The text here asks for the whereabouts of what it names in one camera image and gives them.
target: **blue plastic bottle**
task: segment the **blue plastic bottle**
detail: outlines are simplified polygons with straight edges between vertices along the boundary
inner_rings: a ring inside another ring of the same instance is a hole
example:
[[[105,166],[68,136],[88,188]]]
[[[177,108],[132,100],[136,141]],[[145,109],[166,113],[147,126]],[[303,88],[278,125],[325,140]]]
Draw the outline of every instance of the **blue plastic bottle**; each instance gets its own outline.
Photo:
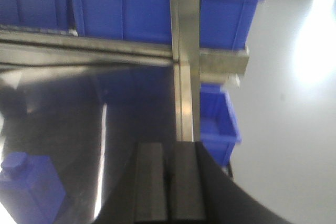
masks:
[[[52,224],[65,190],[48,156],[13,152],[1,163],[0,202],[17,224]]]

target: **gray floor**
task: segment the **gray floor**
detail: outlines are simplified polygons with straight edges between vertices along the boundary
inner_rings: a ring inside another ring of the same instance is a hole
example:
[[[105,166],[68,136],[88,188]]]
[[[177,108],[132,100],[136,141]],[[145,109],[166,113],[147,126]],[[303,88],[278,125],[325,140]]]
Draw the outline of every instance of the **gray floor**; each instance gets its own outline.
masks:
[[[235,181],[298,224],[336,223],[335,0],[266,0],[230,88],[243,143]]]

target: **metal rack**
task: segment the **metal rack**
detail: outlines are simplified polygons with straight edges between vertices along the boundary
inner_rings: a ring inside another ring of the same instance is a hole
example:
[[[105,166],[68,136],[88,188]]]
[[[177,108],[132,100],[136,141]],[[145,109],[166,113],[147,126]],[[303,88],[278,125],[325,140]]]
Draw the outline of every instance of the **metal rack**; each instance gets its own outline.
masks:
[[[200,49],[200,0],[170,0],[170,6],[172,46],[0,30],[0,62],[9,68],[115,62],[174,66],[177,140],[199,141],[200,82],[224,83],[230,74],[244,74],[248,49]]]

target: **vertical metal post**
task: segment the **vertical metal post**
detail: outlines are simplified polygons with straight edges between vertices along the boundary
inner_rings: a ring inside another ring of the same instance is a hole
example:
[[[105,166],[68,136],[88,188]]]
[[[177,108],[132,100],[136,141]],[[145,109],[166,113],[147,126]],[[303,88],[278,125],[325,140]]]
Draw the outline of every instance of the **vertical metal post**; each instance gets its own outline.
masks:
[[[170,0],[170,8],[173,58],[180,65],[180,123],[182,133],[181,139],[178,140],[199,141],[200,0]]]

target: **blue plastic bin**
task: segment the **blue plastic bin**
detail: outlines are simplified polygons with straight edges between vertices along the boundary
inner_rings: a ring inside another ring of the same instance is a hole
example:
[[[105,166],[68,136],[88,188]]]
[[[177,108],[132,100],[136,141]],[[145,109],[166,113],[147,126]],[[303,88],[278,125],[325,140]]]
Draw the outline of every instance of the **blue plastic bin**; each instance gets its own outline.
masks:
[[[171,44],[169,0],[72,0],[80,36]],[[259,0],[201,0],[201,46],[245,46]]]
[[[201,85],[200,99],[201,141],[216,163],[225,166],[242,139],[234,108],[228,93],[216,85]]]
[[[67,0],[0,0],[0,24],[68,30]]]
[[[0,202],[15,222],[52,224],[65,190],[50,158],[14,152],[1,167]]]

